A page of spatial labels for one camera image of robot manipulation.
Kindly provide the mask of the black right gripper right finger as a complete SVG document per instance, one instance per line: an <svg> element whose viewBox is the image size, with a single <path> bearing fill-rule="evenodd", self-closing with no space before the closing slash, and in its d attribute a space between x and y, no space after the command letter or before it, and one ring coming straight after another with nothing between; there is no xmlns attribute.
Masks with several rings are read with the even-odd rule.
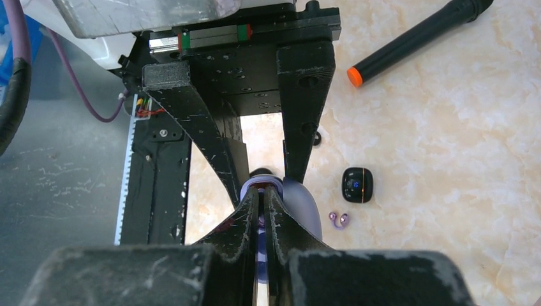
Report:
<svg viewBox="0 0 541 306"><path fill-rule="evenodd" d="M473 305L463 276L434 251L337 250L264 192L271 305Z"/></svg>

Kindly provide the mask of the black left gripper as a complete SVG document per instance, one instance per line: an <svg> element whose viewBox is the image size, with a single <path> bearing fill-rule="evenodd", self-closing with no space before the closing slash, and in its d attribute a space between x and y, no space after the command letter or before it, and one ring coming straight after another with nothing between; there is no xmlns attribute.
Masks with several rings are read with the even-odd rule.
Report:
<svg viewBox="0 0 541 306"><path fill-rule="evenodd" d="M221 20L137 32L126 85L144 90L182 127L236 207L249 178L239 115L281 111L285 176L304 181L340 34L339 9L318 1L302 11L294 3L264 4Z"/></svg>

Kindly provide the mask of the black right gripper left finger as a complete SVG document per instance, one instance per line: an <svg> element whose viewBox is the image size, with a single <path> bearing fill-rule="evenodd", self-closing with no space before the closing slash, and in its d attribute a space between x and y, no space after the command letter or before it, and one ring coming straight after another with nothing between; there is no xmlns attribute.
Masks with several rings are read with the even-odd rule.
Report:
<svg viewBox="0 0 541 306"><path fill-rule="evenodd" d="M252 305L259 193L191 245L69 247L39 267L22 305Z"/></svg>

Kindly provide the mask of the purple ear clip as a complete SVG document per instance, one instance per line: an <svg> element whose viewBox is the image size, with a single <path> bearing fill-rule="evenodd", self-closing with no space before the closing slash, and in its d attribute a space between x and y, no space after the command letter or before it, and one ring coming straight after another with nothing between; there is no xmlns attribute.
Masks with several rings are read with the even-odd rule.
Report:
<svg viewBox="0 0 541 306"><path fill-rule="evenodd" d="M338 215L336 212L330 212L329 219L336 230L344 230L349 224L349 215L347 213Z"/></svg>
<svg viewBox="0 0 541 306"><path fill-rule="evenodd" d="M257 240L257 279L260 284L268 283L267 250L265 242L264 190L258 190L258 240Z"/></svg>

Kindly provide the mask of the grey blue oval case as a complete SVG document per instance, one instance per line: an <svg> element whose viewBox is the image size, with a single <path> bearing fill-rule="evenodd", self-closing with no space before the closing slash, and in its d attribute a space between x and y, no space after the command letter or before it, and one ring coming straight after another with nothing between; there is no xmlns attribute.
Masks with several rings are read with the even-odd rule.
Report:
<svg viewBox="0 0 541 306"><path fill-rule="evenodd" d="M317 204L301 183L290 178L281 179L267 168L258 168L252 171L250 178L241 187L241 199L246 195L249 187L256 183L270 182L278 188L278 194L288 213L314 237L322 240L322 222Z"/></svg>

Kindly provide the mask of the black earbud charging case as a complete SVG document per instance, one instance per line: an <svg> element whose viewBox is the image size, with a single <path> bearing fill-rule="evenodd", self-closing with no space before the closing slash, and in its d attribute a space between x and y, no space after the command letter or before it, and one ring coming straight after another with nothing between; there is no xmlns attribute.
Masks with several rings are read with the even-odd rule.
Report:
<svg viewBox="0 0 541 306"><path fill-rule="evenodd" d="M347 168L341 179L343 198L351 203L367 203L373 197L374 177L367 168Z"/></svg>

